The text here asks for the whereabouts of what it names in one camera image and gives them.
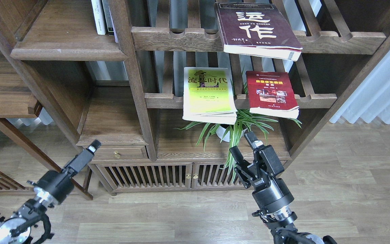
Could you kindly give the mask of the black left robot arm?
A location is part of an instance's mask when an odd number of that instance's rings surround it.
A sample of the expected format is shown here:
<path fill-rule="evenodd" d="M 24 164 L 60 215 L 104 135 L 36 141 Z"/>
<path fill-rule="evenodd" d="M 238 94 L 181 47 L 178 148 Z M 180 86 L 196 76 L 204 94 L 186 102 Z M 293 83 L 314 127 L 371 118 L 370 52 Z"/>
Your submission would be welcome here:
<path fill-rule="evenodd" d="M 0 216 L 0 244 L 31 244 L 33 240 L 31 230 L 37 227 L 39 221 L 43 223 L 44 232 L 36 243 L 41 244 L 52 239 L 51 223 L 46 211 L 50 207 L 62 204 L 72 192 L 74 189 L 72 177 L 85 168 L 100 146 L 101 142 L 94 140 L 62 170 L 49 170 L 38 182 L 28 182 L 33 185 L 36 196 L 28 199 L 10 218 Z"/>

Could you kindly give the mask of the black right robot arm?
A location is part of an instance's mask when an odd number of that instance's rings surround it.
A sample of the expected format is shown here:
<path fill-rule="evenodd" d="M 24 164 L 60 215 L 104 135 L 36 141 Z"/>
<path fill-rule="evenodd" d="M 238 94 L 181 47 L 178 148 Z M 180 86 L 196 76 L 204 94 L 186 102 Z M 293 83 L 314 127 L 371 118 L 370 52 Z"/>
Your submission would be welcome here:
<path fill-rule="evenodd" d="M 245 138 L 253 150 L 254 160 L 249 163 L 240 153 L 237 146 L 230 149 L 236 160 L 236 172 L 245 188 L 254 187 L 252 196 L 259 210 L 252 213 L 260 217 L 270 229 L 275 244 L 334 244 L 335 240 L 326 235 L 323 238 L 308 233 L 299 232 L 294 225 L 297 215 L 290 210 L 289 205 L 294 197 L 283 179 L 277 175 L 284 171 L 274 148 L 264 145 L 253 132 L 245 134 Z"/>

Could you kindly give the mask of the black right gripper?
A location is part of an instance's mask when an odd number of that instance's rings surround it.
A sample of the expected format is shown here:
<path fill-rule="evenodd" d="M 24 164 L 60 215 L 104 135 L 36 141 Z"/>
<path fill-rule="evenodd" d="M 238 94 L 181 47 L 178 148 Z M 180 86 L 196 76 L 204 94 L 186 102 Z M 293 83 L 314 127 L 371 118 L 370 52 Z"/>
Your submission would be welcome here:
<path fill-rule="evenodd" d="M 289 205 L 294 200 L 283 179 L 276 176 L 284 171 L 272 145 L 264 145 L 253 131 L 244 134 L 254 153 L 254 160 L 249 163 L 244 159 L 237 146 L 229 149 L 233 157 L 235 173 L 240 182 L 248 189 L 253 186 L 252 196 L 262 215 L 289 216 Z"/>

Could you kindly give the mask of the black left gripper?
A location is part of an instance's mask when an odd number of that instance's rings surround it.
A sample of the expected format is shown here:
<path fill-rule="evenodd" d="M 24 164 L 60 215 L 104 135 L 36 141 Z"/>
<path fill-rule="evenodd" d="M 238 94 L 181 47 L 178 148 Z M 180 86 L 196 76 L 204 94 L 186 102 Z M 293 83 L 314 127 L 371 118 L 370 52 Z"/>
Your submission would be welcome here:
<path fill-rule="evenodd" d="M 64 166 L 61 172 L 49 170 L 37 183 L 27 181 L 28 184 L 34 186 L 34 192 L 37 195 L 34 200 L 39 201 L 44 206 L 62 204 L 74 188 L 71 178 L 77 175 L 93 159 L 96 150 L 101 145 L 99 140 L 93 140 L 88 149 L 84 149 L 76 155 Z"/>

